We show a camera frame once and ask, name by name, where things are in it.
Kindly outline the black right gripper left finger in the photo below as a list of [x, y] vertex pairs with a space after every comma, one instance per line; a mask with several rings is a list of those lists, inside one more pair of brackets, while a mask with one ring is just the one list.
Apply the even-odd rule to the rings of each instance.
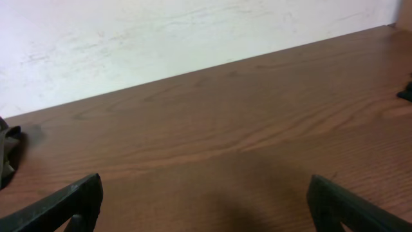
[[94, 231], [103, 200], [100, 176], [88, 175], [1, 219], [1, 232]]

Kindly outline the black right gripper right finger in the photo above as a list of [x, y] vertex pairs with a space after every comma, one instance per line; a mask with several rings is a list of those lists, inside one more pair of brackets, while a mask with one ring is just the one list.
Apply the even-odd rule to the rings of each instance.
[[312, 176], [306, 199], [317, 231], [411, 231], [411, 223], [319, 175]]

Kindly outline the black t-shirt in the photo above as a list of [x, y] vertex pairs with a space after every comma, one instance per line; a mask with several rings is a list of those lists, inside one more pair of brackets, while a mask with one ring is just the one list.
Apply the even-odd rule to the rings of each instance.
[[397, 97], [412, 102], [412, 82], [409, 82], [401, 92], [398, 92]]

